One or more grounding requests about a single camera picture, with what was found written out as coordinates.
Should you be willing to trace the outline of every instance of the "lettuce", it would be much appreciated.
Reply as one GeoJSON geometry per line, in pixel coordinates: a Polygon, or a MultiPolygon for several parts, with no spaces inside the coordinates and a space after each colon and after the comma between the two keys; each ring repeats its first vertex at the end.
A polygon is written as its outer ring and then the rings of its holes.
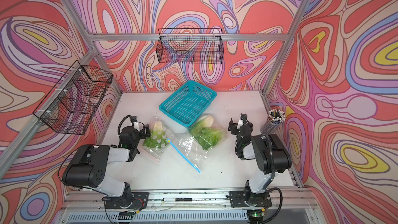
{"type": "Polygon", "coordinates": [[[225,136],[225,131],[222,128],[211,127],[213,122],[212,116],[205,115],[189,128],[189,133],[204,150],[215,146],[225,136]]]}
{"type": "Polygon", "coordinates": [[[168,144],[165,130],[166,128],[163,126],[162,122],[156,121],[150,131],[151,136],[147,137],[142,145],[149,148],[156,147],[162,149],[168,144]]]}

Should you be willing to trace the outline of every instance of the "psychedelic patterned wall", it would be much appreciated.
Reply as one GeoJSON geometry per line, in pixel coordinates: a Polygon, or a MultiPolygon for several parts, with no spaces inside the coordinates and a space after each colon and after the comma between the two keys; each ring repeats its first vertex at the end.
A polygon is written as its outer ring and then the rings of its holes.
{"type": "Polygon", "coordinates": [[[287,33],[300,0],[72,0],[93,33],[157,33],[196,26],[224,33],[287,33]]]}
{"type": "MultiPolygon", "coordinates": [[[[220,27],[287,33],[300,0],[72,0],[93,33],[220,27]]],[[[175,90],[193,79],[215,90],[262,89],[281,42],[228,41],[222,65],[158,64],[156,42],[97,42],[121,90],[175,90]]]]}
{"type": "MultiPolygon", "coordinates": [[[[59,0],[0,0],[0,151],[66,69],[87,52],[59,0]]],[[[115,106],[107,91],[86,135],[43,126],[0,180],[0,223],[49,223],[66,188],[57,167],[77,145],[95,143],[115,106]]]]}
{"type": "Polygon", "coordinates": [[[327,223],[398,222],[398,0],[313,0],[275,83],[327,223]]]}
{"type": "Polygon", "coordinates": [[[188,80],[214,90],[260,90],[281,41],[238,41],[222,64],[158,63],[154,41],[97,41],[122,91],[173,91],[188,80]]]}
{"type": "Polygon", "coordinates": [[[0,0],[1,151],[86,52],[59,0],[0,0]]]}

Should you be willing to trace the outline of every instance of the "ziplock bag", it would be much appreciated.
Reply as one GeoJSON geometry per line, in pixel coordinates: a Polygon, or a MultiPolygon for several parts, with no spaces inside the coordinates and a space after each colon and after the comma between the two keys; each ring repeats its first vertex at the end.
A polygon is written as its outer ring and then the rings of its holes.
{"type": "Polygon", "coordinates": [[[170,141],[177,152],[200,173],[207,151],[203,150],[188,132],[176,134],[170,141]]]}
{"type": "Polygon", "coordinates": [[[212,147],[222,142],[226,130],[211,115],[200,117],[184,134],[171,138],[173,146],[199,173],[212,147]]]}
{"type": "Polygon", "coordinates": [[[164,149],[168,146],[167,138],[174,136],[174,132],[164,125],[157,117],[149,123],[150,137],[142,143],[142,148],[157,160],[160,160],[164,149]]]}
{"type": "Polygon", "coordinates": [[[213,116],[208,114],[197,119],[188,129],[188,132],[206,151],[216,146],[226,137],[226,130],[213,116]]]}

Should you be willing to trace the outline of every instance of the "black mesh wire basket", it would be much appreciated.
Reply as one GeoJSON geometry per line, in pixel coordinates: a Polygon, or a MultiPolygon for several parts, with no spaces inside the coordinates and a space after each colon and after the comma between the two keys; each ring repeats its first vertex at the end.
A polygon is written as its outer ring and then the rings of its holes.
{"type": "Polygon", "coordinates": [[[80,66],[50,106],[33,114],[57,133],[84,135],[112,78],[98,67],[80,66]]]}
{"type": "Polygon", "coordinates": [[[160,28],[156,53],[159,63],[222,64],[220,28],[160,28]]]}

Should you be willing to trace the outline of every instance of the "pen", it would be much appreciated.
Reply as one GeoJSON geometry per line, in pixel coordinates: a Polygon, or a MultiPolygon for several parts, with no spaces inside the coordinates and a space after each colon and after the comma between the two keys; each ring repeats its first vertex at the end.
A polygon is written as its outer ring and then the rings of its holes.
{"type": "Polygon", "coordinates": [[[163,198],[164,202],[192,202],[192,198],[163,198]]]}

